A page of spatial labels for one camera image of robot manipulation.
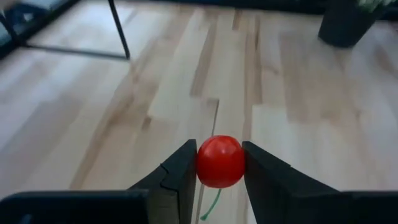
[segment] table frame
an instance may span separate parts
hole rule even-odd
[[[13,26],[8,23],[7,19],[0,14],[0,22],[8,31],[11,40],[16,44],[17,47],[25,47],[27,49],[37,49],[37,50],[45,50],[48,52],[57,52],[57,53],[65,53],[65,54],[77,54],[77,55],[86,55],[91,57],[105,57],[105,58],[113,58],[113,59],[120,59],[120,60],[129,60],[130,59],[130,51],[129,47],[126,42],[126,38],[124,36],[123,28],[120,23],[120,19],[118,16],[118,12],[116,10],[116,6],[114,4],[114,0],[108,0],[109,6],[111,8],[112,16],[114,22],[116,24],[116,28],[118,30],[118,34],[123,45],[124,55],[121,54],[114,54],[111,52],[100,52],[95,50],[80,50],[80,49],[73,49],[73,48],[66,48],[66,47],[56,47],[56,46],[45,46],[45,45],[35,45],[29,44],[26,40],[21,39],[16,31],[14,30]]]

